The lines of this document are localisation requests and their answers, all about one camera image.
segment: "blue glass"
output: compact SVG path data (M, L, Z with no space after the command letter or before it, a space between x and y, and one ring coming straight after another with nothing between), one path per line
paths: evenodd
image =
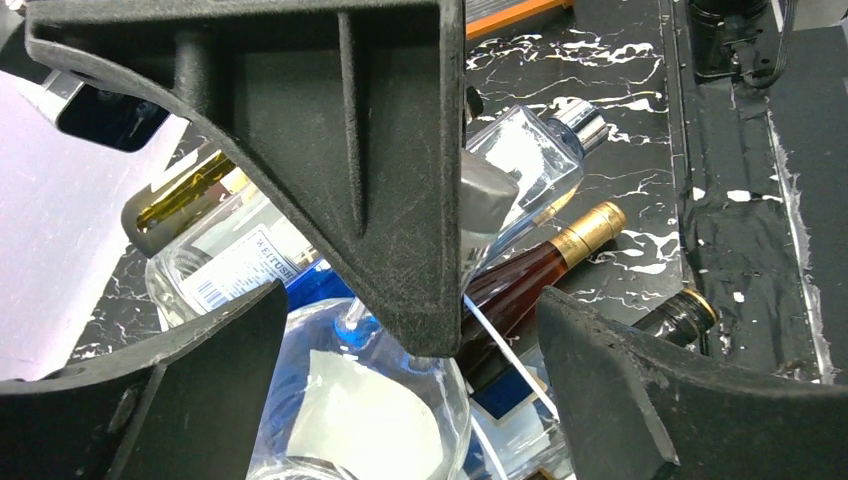
M326 298L353 298L353 291L344 283L326 260L318 260L304 270L286 287L289 311Z

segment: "black cable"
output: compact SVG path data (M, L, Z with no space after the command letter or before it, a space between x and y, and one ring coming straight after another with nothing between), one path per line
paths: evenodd
M795 28L795 13L798 10L798 0L786 0L786 11L783 12L783 31L780 32L780 45L777 48L777 61L770 75L755 77L754 72L748 72L742 76L745 83L757 89L764 89L774 85L774 82L783 75L786 70L786 61L789 56L789 39Z

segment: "amber liquid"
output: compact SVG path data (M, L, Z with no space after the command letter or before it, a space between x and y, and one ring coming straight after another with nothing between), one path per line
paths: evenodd
M545 242L475 278L465 293L498 333L506 337L525 316L535 319L533 310L542 289L556 283L567 271L568 264L559 250ZM462 317L461 345L456 361L466 377L490 355L500 352L467 309Z

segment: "orange object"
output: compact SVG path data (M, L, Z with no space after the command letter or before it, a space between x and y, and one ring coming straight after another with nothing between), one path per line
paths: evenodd
M494 15L469 23L465 26L465 38L473 40L552 8L570 7L572 5L574 5L574 0L528 0L521 2Z

